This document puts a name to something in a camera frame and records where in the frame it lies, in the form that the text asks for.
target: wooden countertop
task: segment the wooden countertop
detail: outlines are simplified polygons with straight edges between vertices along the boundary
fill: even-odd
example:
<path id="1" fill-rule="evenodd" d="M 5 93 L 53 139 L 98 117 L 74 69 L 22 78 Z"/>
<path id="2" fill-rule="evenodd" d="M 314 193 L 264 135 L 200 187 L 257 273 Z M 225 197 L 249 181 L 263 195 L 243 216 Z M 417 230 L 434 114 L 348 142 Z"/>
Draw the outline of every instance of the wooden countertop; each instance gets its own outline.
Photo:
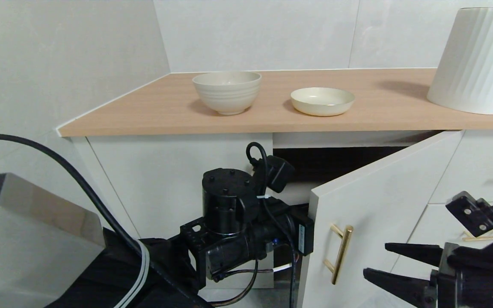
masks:
<path id="1" fill-rule="evenodd" d="M 191 79 L 170 74 L 63 125 L 62 136 L 493 129 L 493 115 L 475 115 L 430 103 L 434 68 L 261 72 L 253 106 L 218 115 L 199 100 Z M 290 93 L 309 86 L 352 92 L 351 109 L 335 117 L 296 111 Z"/>

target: white cabinet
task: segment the white cabinet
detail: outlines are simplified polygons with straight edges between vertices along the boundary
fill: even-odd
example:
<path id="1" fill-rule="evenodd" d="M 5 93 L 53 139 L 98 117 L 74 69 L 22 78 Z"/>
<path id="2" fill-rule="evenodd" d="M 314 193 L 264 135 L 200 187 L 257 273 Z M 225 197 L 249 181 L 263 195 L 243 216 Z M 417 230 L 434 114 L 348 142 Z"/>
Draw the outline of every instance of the white cabinet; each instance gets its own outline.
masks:
<path id="1" fill-rule="evenodd" d="M 398 256 L 386 242 L 406 242 L 428 203 L 463 131 L 445 131 L 312 190 L 315 249 L 301 268 L 298 304 L 304 308 L 356 308 L 377 291 L 362 270 L 390 271 Z M 334 263 L 340 238 L 332 224 L 354 228 L 335 285 L 325 259 Z"/>
<path id="2" fill-rule="evenodd" d="M 408 242 L 412 244 L 439 245 L 440 247 L 444 247 L 444 243 L 450 242 L 480 249 L 493 242 L 493 231 L 487 232 L 487 234 L 478 238 L 473 238 L 464 226 L 448 212 L 445 204 L 429 204 Z M 432 269 L 437 268 L 401 256 L 392 273 L 413 278 L 429 279 Z"/>
<path id="3" fill-rule="evenodd" d="M 460 191 L 493 201 L 493 130 L 467 130 L 430 203 Z"/>
<path id="4" fill-rule="evenodd" d="M 141 237 L 170 238 L 180 226 L 203 215 L 201 180 L 215 168 L 249 171 L 249 142 L 272 154 L 271 134 L 88 137 L 100 164 Z M 253 267 L 253 262 L 244 267 Z M 273 255 L 260 269 L 273 267 Z M 244 288 L 250 275 L 233 275 L 208 288 Z M 258 275 L 256 288 L 273 286 L 273 275 Z"/>

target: open cabinet door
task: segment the open cabinet door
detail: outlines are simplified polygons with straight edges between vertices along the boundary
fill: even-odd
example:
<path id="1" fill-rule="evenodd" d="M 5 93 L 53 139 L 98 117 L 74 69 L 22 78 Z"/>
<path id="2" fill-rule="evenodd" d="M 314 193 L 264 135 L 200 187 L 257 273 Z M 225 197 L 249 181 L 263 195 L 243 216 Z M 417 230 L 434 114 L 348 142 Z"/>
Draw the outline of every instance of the open cabinet door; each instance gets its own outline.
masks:
<path id="1" fill-rule="evenodd" d="M 444 131 L 311 191 L 315 249 L 303 260 L 299 307 L 357 308 L 376 294 L 362 270 L 391 271 L 399 256 L 385 243 L 407 242 L 462 135 Z M 336 284 L 325 265 L 326 259 L 334 266 L 340 254 L 342 239 L 332 225 L 353 227 Z"/>

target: shallow dish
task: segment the shallow dish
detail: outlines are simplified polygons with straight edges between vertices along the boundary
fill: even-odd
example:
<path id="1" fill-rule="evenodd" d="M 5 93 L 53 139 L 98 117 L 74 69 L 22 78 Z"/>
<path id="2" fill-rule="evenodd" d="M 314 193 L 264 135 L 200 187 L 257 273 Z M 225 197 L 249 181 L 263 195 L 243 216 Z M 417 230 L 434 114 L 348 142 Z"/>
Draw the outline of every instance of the shallow dish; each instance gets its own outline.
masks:
<path id="1" fill-rule="evenodd" d="M 345 113 L 355 96 L 346 90 L 334 88 L 303 88 L 290 93 L 292 105 L 301 113 L 328 117 Z"/>

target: white cable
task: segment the white cable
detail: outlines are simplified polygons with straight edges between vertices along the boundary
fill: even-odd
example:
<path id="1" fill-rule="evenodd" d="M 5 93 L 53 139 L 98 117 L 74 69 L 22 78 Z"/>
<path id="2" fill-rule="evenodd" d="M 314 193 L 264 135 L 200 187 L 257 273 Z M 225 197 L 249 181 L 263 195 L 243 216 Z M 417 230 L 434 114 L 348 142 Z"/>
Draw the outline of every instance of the white cable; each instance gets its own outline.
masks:
<path id="1" fill-rule="evenodd" d="M 288 264 L 285 264 L 285 265 L 281 265 L 280 267 L 275 267 L 273 269 L 273 272 L 276 273 L 278 271 L 282 271 L 282 270 L 285 270 L 285 269 L 289 269 L 290 267 L 292 267 L 292 263 L 288 263 Z"/>
<path id="2" fill-rule="evenodd" d="M 140 250 L 142 251 L 140 272 L 138 274 L 137 280 L 131 287 L 131 290 L 129 290 L 129 292 L 125 294 L 125 296 L 117 303 L 117 305 L 115 305 L 114 308 L 125 308 L 133 300 L 133 298 L 137 296 L 138 292 L 142 289 L 147 279 L 147 273 L 149 271 L 149 252 L 142 242 L 140 242 L 139 240 L 136 241 L 138 242 Z"/>

